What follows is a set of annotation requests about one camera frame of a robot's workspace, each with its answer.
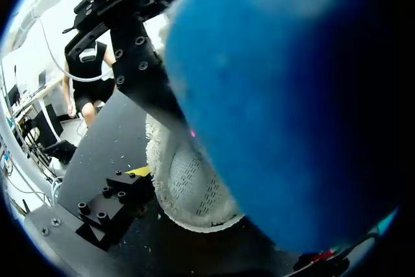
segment desk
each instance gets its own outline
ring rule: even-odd
[[[47,124],[49,125],[49,128],[51,128],[51,130],[52,130],[53,136],[58,141],[60,141],[59,135],[56,133],[56,130],[54,129],[54,127],[52,125],[52,121],[51,121],[51,118],[49,117],[49,114],[47,113],[46,105],[45,105],[45,102],[43,101],[43,98],[48,93],[50,93],[53,89],[55,89],[55,87],[57,87],[57,85],[62,83],[63,79],[64,79],[64,76],[62,75],[62,76],[54,78],[51,81],[49,81],[48,83],[46,83],[46,87],[44,89],[40,90],[38,93],[36,93],[32,97],[29,97],[28,99],[24,99],[21,102],[20,106],[13,113],[14,117],[17,117],[17,116],[21,115],[22,111],[25,111],[25,110],[29,109],[29,107],[32,106],[32,104],[37,101],[40,105],[40,108],[41,108],[44,116],[45,116],[45,119],[46,119]]]
[[[120,91],[111,96],[68,165],[59,192],[60,205],[78,215],[78,202],[87,202],[100,193],[114,171],[147,164],[145,116]],[[119,244],[109,250],[113,258],[131,264],[136,276],[190,276],[191,272],[205,276],[258,270],[257,275],[278,277],[292,272],[298,259],[275,250],[246,218],[221,232],[198,234],[173,223],[157,200],[149,202],[147,208],[143,218],[136,219]]]

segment leg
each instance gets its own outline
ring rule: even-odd
[[[86,103],[82,109],[81,113],[85,118],[86,125],[89,127],[95,119],[95,107],[91,102]]]

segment black metal bracket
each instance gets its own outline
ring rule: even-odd
[[[111,30],[116,57],[113,71],[119,90],[168,128],[185,132],[185,117],[143,25],[172,1],[84,1],[83,7],[77,8],[80,32],[66,46],[65,55],[77,58],[92,41]]]

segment blue fuzzy object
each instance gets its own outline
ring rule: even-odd
[[[381,0],[180,0],[165,51],[173,91],[282,248],[350,243],[399,204],[390,23]]]

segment white cable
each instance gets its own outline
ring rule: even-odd
[[[74,76],[74,75],[68,73],[66,70],[64,70],[62,67],[60,67],[60,65],[58,64],[58,62],[56,61],[56,59],[53,56],[53,53],[51,51],[51,47],[49,46],[49,42],[47,41],[45,27],[43,26],[43,22],[41,20],[42,19],[39,17],[40,26],[41,26],[41,29],[42,29],[42,32],[43,32],[43,37],[45,37],[46,46],[47,46],[47,49],[49,50],[49,54],[51,55],[53,62],[56,64],[56,66],[58,66],[58,69],[61,72],[63,72],[65,76],[67,76],[69,78],[72,78],[75,81],[80,81],[80,82],[93,82],[93,81],[100,80],[102,77],[105,77],[106,75],[108,75],[109,73],[111,73],[112,68],[110,68],[106,73],[101,74],[101,75],[96,76],[96,77],[93,77],[93,78],[80,78],[80,77],[77,77],[77,76]]]
[[[57,182],[59,178],[54,179],[53,181],[53,185]],[[52,206],[54,206],[55,203],[55,197],[56,197],[56,192],[58,191],[58,189],[60,188],[60,186],[62,185],[62,183],[56,184],[56,186],[52,187]]]
[[[57,183],[58,180],[63,180],[64,178],[62,176],[58,176],[57,178],[54,178],[52,181],[52,185],[51,185],[51,193],[53,192],[54,188],[55,188],[55,184]]]
[[[5,142],[3,141],[3,138],[0,136],[0,144],[5,148],[7,148]],[[26,185],[32,190],[32,192],[37,196],[40,201],[42,201],[44,204],[46,204],[46,201],[44,201],[40,196],[39,192],[35,191],[34,188],[29,184],[29,182],[26,180],[25,176],[21,173],[19,166],[14,162],[13,157],[10,157],[10,161],[13,163],[13,168],[17,171],[17,173],[20,175],[21,179],[26,183]]]

